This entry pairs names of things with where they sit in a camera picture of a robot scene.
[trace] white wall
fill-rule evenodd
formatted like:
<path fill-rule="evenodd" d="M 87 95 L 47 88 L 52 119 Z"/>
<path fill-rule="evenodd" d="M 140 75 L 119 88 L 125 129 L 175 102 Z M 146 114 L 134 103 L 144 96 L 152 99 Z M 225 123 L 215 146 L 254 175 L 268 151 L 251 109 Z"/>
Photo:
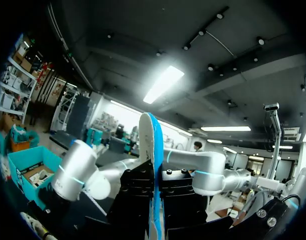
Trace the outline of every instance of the white wall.
<path fill-rule="evenodd" d="M 264 174 L 264 176 L 266 177 L 268 170 L 270 169 L 271 162 L 271 158 L 264 159 L 260 175 Z M 287 179 L 290 175 L 291 166 L 292 161 L 280 160 L 276 169 L 276 180 L 282 181 L 283 179 Z"/>
<path fill-rule="evenodd" d="M 115 117 L 118 120 L 119 124 L 124 125 L 124 131 L 127 133 L 131 133 L 134 126 L 139 126 L 140 114 L 125 109 L 121 106 L 115 105 L 111 103 L 109 100 L 103 98 L 101 100 L 101 106 L 99 107 L 96 118 L 101 118 L 103 112 L 106 112 Z M 174 140 L 173 148 L 175 148 L 178 144 L 183 145 L 183 149 L 187 149 L 189 136 L 185 137 L 180 135 L 176 130 L 173 130 L 169 127 L 161 125 L 162 133 L 167 135 L 170 139 Z"/>

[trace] cardboard box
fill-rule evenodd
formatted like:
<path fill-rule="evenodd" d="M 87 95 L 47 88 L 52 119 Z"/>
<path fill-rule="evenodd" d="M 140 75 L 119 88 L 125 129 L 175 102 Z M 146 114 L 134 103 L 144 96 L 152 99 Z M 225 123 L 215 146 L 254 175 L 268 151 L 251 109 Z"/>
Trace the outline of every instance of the cardboard box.
<path fill-rule="evenodd" d="M 29 63 L 29 61 L 24 58 L 22 61 L 21 67 L 24 68 L 29 73 L 31 70 L 32 64 Z"/>
<path fill-rule="evenodd" d="M 51 169 L 49 169 L 47 166 L 45 166 L 44 164 L 40 165 L 40 166 L 38 166 L 36 168 L 33 168 L 31 171 L 28 171 L 28 172 L 24 173 L 23 176 L 26 178 L 26 180 L 33 187 L 37 188 L 41 184 L 34 183 L 32 180 L 38 178 L 39 177 L 39 173 L 42 170 L 45 170 L 47 173 L 50 174 L 49 176 L 45 177 L 43 180 L 41 179 L 41 184 L 42 184 L 42 183 L 44 183 L 44 180 L 48 179 L 50 176 L 52 176 L 54 174 L 54 172 Z"/>

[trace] track light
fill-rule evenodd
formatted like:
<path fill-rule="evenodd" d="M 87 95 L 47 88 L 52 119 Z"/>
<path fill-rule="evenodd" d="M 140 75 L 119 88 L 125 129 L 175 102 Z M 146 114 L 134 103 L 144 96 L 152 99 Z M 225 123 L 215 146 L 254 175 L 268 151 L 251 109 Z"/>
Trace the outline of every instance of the track light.
<path fill-rule="evenodd" d="M 190 48 L 191 48 L 191 44 L 186 44 L 186 45 L 183 47 L 183 49 L 184 49 L 185 51 L 189 50 Z"/>
<path fill-rule="evenodd" d="M 265 44 L 264 39 L 260 36 L 256 37 L 256 41 L 258 42 L 258 44 L 260 44 L 262 46 Z"/>
<path fill-rule="evenodd" d="M 200 36 L 204 36 L 204 34 L 205 34 L 205 30 L 198 31 L 198 35 L 200 35 Z"/>
<path fill-rule="evenodd" d="M 217 17 L 218 19 L 223 19 L 223 18 L 224 18 L 224 15 L 223 15 L 222 13 L 218 13 L 218 14 L 216 14 L 216 17 Z"/>
<path fill-rule="evenodd" d="M 209 70 L 209 71 L 213 71 L 214 69 L 215 69 L 215 66 L 213 65 L 213 64 L 209 64 L 209 65 L 207 65 L 207 69 Z"/>

